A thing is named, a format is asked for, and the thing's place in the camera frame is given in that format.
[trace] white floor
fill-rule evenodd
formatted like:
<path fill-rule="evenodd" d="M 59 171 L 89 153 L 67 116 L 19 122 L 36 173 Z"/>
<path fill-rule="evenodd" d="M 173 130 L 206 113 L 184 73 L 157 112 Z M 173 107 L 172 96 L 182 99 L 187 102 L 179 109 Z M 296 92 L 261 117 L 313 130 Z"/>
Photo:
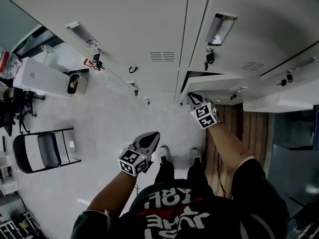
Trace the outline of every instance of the white floor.
<path fill-rule="evenodd" d="M 94 196 L 119 173 L 117 157 L 138 135 L 159 131 L 159 146 L 166 144 L 174 156 L 175 177 L 186 178 L 187 153 L 204 142 L 203 131 L 188 106 L 146 105 L 126 86 L 110 81 L 101 85 L 89 79 L 86 95 L 69 99 L 47 97 L 36 103 L 37 118 L 28 118 L 31 132 L 73 126 L 76 151 L 82 162 L 34 174 L 17 173 L 19 193 L 50 239 L 68 239 L 76 217 Z M 18 134 L 14 128 L 12 140 Z M 27 145 L 33 168 L 41 164 L 36 139 Z M 138 177 L 141 189 L 154 183 L 159 169 L 157 151 L 147 174 Z M 136 191 L 125 207 L 129 209 Z"/>

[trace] black t-shirt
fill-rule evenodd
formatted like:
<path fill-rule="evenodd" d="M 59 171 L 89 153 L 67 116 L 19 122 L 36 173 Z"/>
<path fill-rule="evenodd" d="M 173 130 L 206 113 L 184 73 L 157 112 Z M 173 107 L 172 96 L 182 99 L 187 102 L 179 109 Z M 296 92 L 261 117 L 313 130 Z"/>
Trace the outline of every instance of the black t-shirt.
<path fill-rule="evenodd" d="M 233 200 L 216 197 L 208 185 L 184 179 L 157 183 L 117 220 L 85 211 L 71 238 L 286 238 L 286 204 L 255 159 L 235 172 L 232 194 Z"/>

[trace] air vent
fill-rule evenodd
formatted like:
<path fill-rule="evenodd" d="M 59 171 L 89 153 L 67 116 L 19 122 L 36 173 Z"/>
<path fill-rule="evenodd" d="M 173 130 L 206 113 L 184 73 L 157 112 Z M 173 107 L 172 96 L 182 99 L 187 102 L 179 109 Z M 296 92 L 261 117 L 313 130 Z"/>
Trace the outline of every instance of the air vent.
<path fill-rule="evenodd" d="M 247 62 L 241 69 L 249 70 L 249 71 L 257 71 L 258 69 L 262 68 L 263 66 L 264 66 L 264 64 Z"/>
<path fill-rule="evenodd" d="M 151 59 L 153 62 L 174 62 L 174 52 L 150 52 Z"/>

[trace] white sneaker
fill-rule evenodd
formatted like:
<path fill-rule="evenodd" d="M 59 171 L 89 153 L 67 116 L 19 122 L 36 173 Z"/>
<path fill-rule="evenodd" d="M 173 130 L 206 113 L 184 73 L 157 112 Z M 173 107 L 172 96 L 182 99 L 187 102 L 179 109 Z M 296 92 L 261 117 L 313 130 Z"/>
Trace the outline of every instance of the white sneaker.
<path fill-rule="evenodd" d="M 199 151 L 198 148 L 192 148 L 192 149 L 190 149 L 190 151 L 189 151 L 189 158 L 190 158 L 191 160 L 193 160 L 194 163 L 195 163 L 195 159 L 199 158 L 199 162 L 200 162 L 201 164 L 203 164 L 203 163 L 202 163 L 202 156 L 201 156 L 200 151 Z"/>
<path fill-rule="evenodd" d="M 171 154 L 169 148 L 166 145 L 162 145 L 159 149 L 159 161 L 160 164 L 163 163 L 163 158 L 166 158 L 167 161 L 171 160 Z"/>

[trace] water bottle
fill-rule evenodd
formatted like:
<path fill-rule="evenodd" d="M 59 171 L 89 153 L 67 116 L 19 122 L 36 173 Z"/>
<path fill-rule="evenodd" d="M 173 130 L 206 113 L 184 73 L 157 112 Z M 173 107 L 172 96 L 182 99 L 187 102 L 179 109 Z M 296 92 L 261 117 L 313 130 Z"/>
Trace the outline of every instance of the water bottle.
<path fill-rule="evenodd" d="M 0 48 L 0 78 L 13 78 L 20 66 L 17 55 Z"/>

